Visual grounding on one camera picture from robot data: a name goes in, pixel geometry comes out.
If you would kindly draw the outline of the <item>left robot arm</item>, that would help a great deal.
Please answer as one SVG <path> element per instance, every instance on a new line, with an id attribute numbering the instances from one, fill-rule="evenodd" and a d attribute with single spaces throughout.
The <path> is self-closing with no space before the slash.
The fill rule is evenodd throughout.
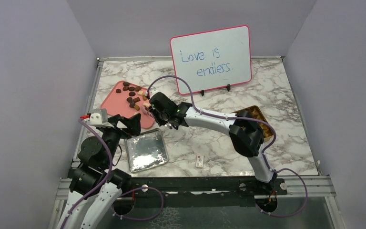
<path id="1" fill-rule="evenodd" d="M 93 136 L 81 143 L 80 164 L 70 172 L 70 190 L 59 229 L 96 228 L 112 203 L 131 189 L 131 176 L 114 169 L 113 158 L 120 140 L 141 133 L 141 114 L 108 117 L 104 109 L 94 110 L 79 123 Z"/>

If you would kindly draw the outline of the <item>small white red card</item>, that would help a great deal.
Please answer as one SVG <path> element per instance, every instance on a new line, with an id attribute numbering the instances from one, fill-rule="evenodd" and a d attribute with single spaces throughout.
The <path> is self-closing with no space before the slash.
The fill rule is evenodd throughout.
<path id="1" fill-rule="evenodd" d="M 196 162 L 195 162 L 195 167 L 196 168 L 203 168 L 203 162 L 204 162 L 204 156 L 197 156 L 196 157 Z"/>

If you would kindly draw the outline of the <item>silver tin lid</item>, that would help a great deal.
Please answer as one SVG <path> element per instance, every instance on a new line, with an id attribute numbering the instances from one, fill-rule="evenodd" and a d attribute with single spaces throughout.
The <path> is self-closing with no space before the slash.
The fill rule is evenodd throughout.
<path id="1" fill-rule="evenodd" d="M 124 141 L 130 172 L 138 173 L 169 161 L 161 129 L 156 128 Z"/>

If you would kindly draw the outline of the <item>pink framed whiteboard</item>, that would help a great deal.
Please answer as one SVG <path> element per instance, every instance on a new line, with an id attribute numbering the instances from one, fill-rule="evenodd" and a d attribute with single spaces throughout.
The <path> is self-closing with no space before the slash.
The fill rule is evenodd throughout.
<path id="1" fill-rule="evenodd" d="M 181 95 L 248 83 L 253 78 L 247 25 L 175 36 L 170 49 Z"/>

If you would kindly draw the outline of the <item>black metal base rail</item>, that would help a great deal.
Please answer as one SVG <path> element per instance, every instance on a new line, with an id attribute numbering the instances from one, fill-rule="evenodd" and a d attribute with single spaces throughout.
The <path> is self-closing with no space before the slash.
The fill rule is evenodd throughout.
<path id="1" fill-rule="evenodd" d="M 123 183 L 122 190 L 129 191 L 144 185 L 158 189 L 134 191 L 118 198 L 115 207 L 158 208 L 161 203 L 171 208 L 200 207 L 255 207 L 255 197 L 270 194 L 286 195 L 282 178 L 266 185 L 254 176 L 239 177 L 133 177 Z"/>

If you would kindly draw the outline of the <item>pink plastic tray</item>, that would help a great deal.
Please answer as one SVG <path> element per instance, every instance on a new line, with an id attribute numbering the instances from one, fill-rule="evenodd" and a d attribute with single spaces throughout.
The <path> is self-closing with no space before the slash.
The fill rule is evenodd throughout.
<path id="1" fill-rule="evenodd" d="M 146 96 L 147 89 L 130 82 L 129 86 L 123 86 L 123 82 L 125 81 L 119 81 L 116 83 L 111 92 L 102 102 L 101 108 L 105 108 L 107 110 L 107 114 L 111 116 L 121 115 L 130 118 L 133 115 L 140 113 L 141 128 L 151 128 L 155 120 L 143 114 L 141 109 L 139 111 L 134 109 L 135 105 L 138 105 L 140 108 L 142 105 L 150 105 L 149 97 Z M 116 93 L 116 89 L 121 89 L 122 92 L 118 94 Z M 139 95 L 139 91 L 143 91 L 144 95 Z"/>

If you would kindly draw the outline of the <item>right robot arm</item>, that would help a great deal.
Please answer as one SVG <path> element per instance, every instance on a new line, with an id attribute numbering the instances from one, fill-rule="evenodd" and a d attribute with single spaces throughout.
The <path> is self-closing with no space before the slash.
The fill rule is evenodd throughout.
<path id="1" fill-rule="evenodd" d="M 176 104 L 161 92 L 150 96 L 149 103 L 149 111 L 158 125 L 201 127 L 229 136 L 235 151 L 248 158 L 257 179 L 256 189 L 268 194 L 275 188 L 277 175 L 264 154 L 267 147 L 261 120 L 253 118 L 247 111 L 219 113 L 198 108 L 194 103 Z"/>

